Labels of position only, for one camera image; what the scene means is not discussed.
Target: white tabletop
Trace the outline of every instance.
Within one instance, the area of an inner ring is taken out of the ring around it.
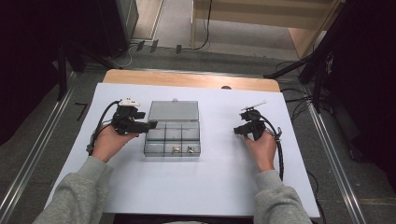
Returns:
[[[310,217],[319,217],[289,113],[279,92],[98,84],[90,111],[55,186],[87,159],[86,146],[105,108],[125,97],[138,101],[139,111],[147,114],[152,101],[197,101],[202,153],[199,158],[147,158],[143,154],[145,135],[141,134],[108,163],[114,172],[105,212],[252,216],[258,171],[243,138],[235,135],[233,128],[245,123],[239,116],[241,108],[265,100],[267,103],[257,109],[283,132],[284,183],[296,189]],[[111,119],[115,109],[113,106],[107,112],[105,120]]]

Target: cable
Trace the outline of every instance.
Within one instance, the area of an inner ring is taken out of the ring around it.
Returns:
[[[306,103],[305,105],[303,105],[303,107],[297,112],[297,108],[302,105],[303,103]],[[297,104],[297,106],[294,108],[293,113],[291,114],[291,123],[293,123],[298,116],[303,113],[310,105],[311,105],[311,101],[307,102],[307,101],[301,101],[299,104]]]
[[[303,98],[297,98],[297,99],[291,99],[291,100],[285,100],[286,104],[287,103],[292,103],[292,102],[299,102],[299,101],[310,101],[312,100],[312,97],[305,96]]]
[[[110,125],[111,125],[111,123],[109,123],[109,124],[107,124],[107,125],[104,125],[104,126],[101,128],[101,130],[99,131],[99,133],[101,133],[102,130],[104,130],[105,128],[107,128],[107,127],[110,126]]]
[[[129,49],[128,49],[129,62],[128,62],[127,64],[118,64],[118,63],[114,62],[113,60],[111,60],[111,59],[110,59],[110,56],[108,56],[108,60],[109,60],[110,62],[114,63],[116,66],[118,66],[118,67],[120,67],[120,68],[126,67],[126,66],[128,66],[128,65],[130,65],[130,64],[132,63],[131,49],[133,49],[133,48],[136,47],[136,46],[137,46],[137,44],[136,44],[136,45],[133,45],[133,46],[131,46],[131,47],[129,47]]]
[[[203,19],[203,25],[204,25],[204,29],[205,29],[205,31],[206,31],[207,43],[209,44],[209,46],[208,46],[206,49],[202,49],[202,50],[207,50],[207,49],[210,48],[210,40],[209,40],[209,35],[208,35],[209,28],[206,29],[205,19]]]
[[[133,45],[137,45],[137,44],[138,44],[138,43],[133,43],[133,42],[129,43],[128,49],[129,49],[130,47],[132,47]],[[114,60],[114,59],[119,58],[123,52],[124,52],[124,51],[119,51],[119,53],[118,53],[117,55],[111,57],[111,60]]]
[[[316,178],[311,172],[309,172],[308,170],[306,170],[306,172],[314,178],[315,183],[316,183],[316,185],[317,185],[317,187],[316,187],[316,189],[315,189],[315,193],[314,193],[314,194],[315,194],[315,202],[317,203],[319,212],[320,212],[320,214],[321,214],[321,216],[322,216],[323,224],[326,224],[326,217],[324,216],[324,211],[323,211],[323,208],[322,208],[322,206],[321,206],[321,204],[320,204],[320,202],[319,202],[319,198],[318,198],[319,182],[318,182],[317,178]]]
[[[306,94],[306,95],[308,94],[305,91],[301,91],[301,90],[294,89],[294,88],[285,88],[285,89],[280,90],[280,92],[283,92],[283,91],[297,91],[297,92],[301,92],[301,93]]]
[[[282,130],[280,130],[280,128],[277,128],[277,131],[276,131],[274,126],[272,125],[272,123],[265,116],[261,115],[260,113],[255,113],[252,111],[247,111],[247,113],[256,115],[256,116],[260,116],[260,118],[262,118],[264,120],[264,122],[270,126],[272,133],[274,134],[274,138],[276,140],[277,156],[279,157],[279,177],[283,181],[283,174],[284,174],[285,167],[284,167],[284,163],[283,163],[282,146],[280,144],[280,139],[279,139],[280,135],[282,134]]]
[[[184,50],[199,50],[199,49],[203,48],[207,44],[207,42],[209,40],[209,22],[210,22],[210,13],[212,12],[212,1],[213,0],[210,0],[209,11],[207,13],[207,26],[206,26],[207,29],[206,29],[206,39],[205,39],[204,44],[201,47],[197,48],[197,49],[184,49]]]
[[[288,68],[288,71],[290,72],[290,71],[292,71],[292,70],[295,70],[295,69],[299,68],[299,67],[302,66],[303,64],[309,64],[309,63],[310,63],[310,62],[309,62],[310,59],[311,59],[311,56],[309,55],[309,56],[307,56],[306,58],[304,58],[303,60],[299,60],[299,61],[285,61],[285,62],[278,63],[278,64],[276,65],[276,71],[275,71],[273,74],[270,74],[270,75],[263,75],[262,77],[263,77],[263,78],[269,78],[269,79],[276,79],[276,78],[279,78],[279,77],[285,75],[285,74],[279,74],[279,73],[278,73],[279,71],[277,71],[277,68],[278,68],[282,63],[292,63],[291,65],[289,65],[290,68],[288,68],[289,66],[288,66],[288,67],[285,67],[285,69]]]
[[[105,117],[108,109],[110,109],[111,106],[118,104],[120,101],[114,101],[113,103],[111,103],[110,105],[108,105],[105,109],[105,111],[102,114],[102,117],[99,119],[98,125],[96,126],[95,131],[93,132],[93,134],[91,135],[91,142],[89,145],[87,145],[87,151],[88,151],[88,155],[91,156],[92,152],[93,152],[93,148],[95,146],[95,142],[96,142],[96,138],[98,137],[99,133],[104,129],[101,130],[102,124],[103,124],[103,118]]]

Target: gray sleeve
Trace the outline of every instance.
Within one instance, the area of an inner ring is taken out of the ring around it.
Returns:
[[[277,171],[258,174],[256,182],[259,193],[256,194],[255,224],[312,223],[297,192],[283,185]]]
[[[98,223],[111,173],[111,167],[89,157],[77,173],[64,177],[34,223]]]

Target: floor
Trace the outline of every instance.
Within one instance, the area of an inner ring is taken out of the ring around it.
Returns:
[[[136,0],[139,19],[134,28],[133,39],[152,39],[163,10],[163,0]]]
[[[210,33],[210,47],[202,51],[183,50],[182,53],[176,54],[176,45],[189,45],[190,22],[188,17],[190,12],[185,8],[189,7],[190,3],[191,1],[187,0],[165,0],[163,2],[163,10],[159,19],[155,21],[158,22],[155,31],[152,34],[147,32],[146,35],[147,39],[150,38],[149,35],[153,35],[152,39],[159,39],[159,46],[163,48],[157,48],[152,53],[149,47],[150,42],[147,41],[148,46],[143,47],[142,50],[132,49],[113,61],[120,64],[130,62],[124,69],[216,72],[227,73],[229,76],[261,78],[264,74],[271,74],[276,69],[288,65],[289,63],[285,63],[286,61],[298,60],[290,37],[282,28],[247,28],[237,24],[216,24],[215,22],[210,22],[210,29],[218,33]],[[174,12],[175,10],[181,10],[181,12],[179,11],[180,13],[177,14]],[[240,35],[255,30],[258,32],[252,34],[249,39],[245,35]],[[89,109],[87,108],[82,119],[78,120],[81,106],[76,103],[89,104],[96,83],[101,82],[106,73],[106,69],[98,63],[89,59],[86,61],[88,65],[86,71],[83,74],[76,74],[75,81],[69,83],[69,88],[72,89],[72,86],[74,88],[70,92],[70,98],[65,102],[64,112],[57,120],[54,130],[46,142],[41,159],[31,173],[30,180],[13,208],[12,214],[8,217],[8,223],[32,223],[48,199],[53,182],[63,167]],[[299,71],[295,70],[277,81],[281,89],[312,89],[310,86],[302,87],[297,76],[299,76]],[[0,146],[0,195],[2,198],[18,175],[35,144],[35,140],[56,106],[56,96],[57,88],[55,87],[26,119],[14,137]],[[301,98],[303,94],[284,91],[284,96],[285,100],[289,100]],[[290,116],[300,102],[287,104]],[[359,200],[361,211],[365,217],[365,220],[360,222],[354,222],[351,218],[345,196],[342,194],[341,186],[335,178],[336,173],[329,161],[329,154],[318,133],[313,112],[308,107],[293,122],[293,127],[305,167],[313,175],[309,176],[312,189],[318,188],[318,201],[323,207],[327,223],[396,222],[394,213],[396,196],[389,186],[385,174],[371,163],[357,163],[350,159],[347,143],[336,120],[325,110],[322,111],[320,117],[323,119],[335,153],[342,164],[350,187]],[[112,223],[113,217],[112,214],[105,214],[101,223]],[[324,223],[322,218],[316,218],[315,221]]]

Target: metal rail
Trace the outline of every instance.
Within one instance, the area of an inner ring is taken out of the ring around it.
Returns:
[[[66,95],[62,99],[62,101],[58,102],[55,107],[53,108],[49,118],[44,125],[43,130],[41,130],[40,135],[37,137],[35,144],[33,145],[32,149],[28,157],[26,158],[22,168],[18,172],[17,177],[14,179],[12,184],[9,186],[6,197],[1,203],[0,206],[0,223],[8,223],[8,220],[20,199],[25,187],[27,186],[30,177],[32,176],[35,167],[37,166],[41,155],[44,152],[44,149],[50,140],[50,137],[56,127],[56,124],[59,121],[64,109],[70,99],[70,96],[74,90],[75,84],[77,82],[77,75],[76,73],[72,73],[68,80],[69,90],[67,91]]]
[[[303,86],[305,92],[310,93],[310,90]],[[347,174],[344,171],[343,165],[340,162],[337,152],[335,151],[334,145],[332,144],[332,139],[327,132],[326,126],[320,114],[317,113],[314,106],[309,105],[309,112],[311,113],[312,120],[318,130],[320,140],[325,149],[327,158],[329,160],[330,166],[334,173],[335,180],[337,181],[338,187],[343,195],[346,208],[350,214],[351,220],[355,224],[365,224],[367,223],[361,207],[358,202],[358,198],[355,195],[353,188],[351,187],[349,180],[347,179]]]

